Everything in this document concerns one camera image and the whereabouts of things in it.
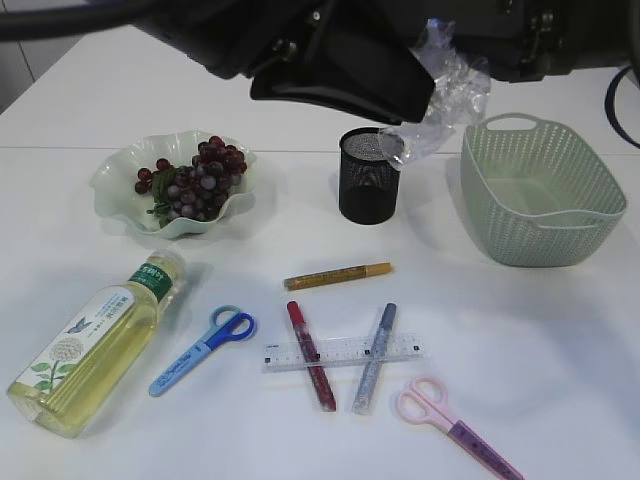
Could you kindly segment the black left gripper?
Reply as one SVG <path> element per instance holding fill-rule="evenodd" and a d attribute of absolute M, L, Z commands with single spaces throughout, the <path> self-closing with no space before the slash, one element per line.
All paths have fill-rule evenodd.
<path fill-rule="evenodd" d="M 434 80 L 373 1 L 160 1 L 134 22 L 254 100 L 420 122 Z"/>

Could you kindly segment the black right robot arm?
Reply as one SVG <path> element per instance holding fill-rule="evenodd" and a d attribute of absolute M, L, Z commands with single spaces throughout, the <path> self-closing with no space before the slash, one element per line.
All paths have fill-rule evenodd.
<path fill-rule="evenodd" d="M 380 6 L 409 43 L 430 19 L 453 22 L 456 50 L 486 58 L 491 76 L 505 82 L 618 67 L 639 52 L 637 1 L 399 0 Z"/>

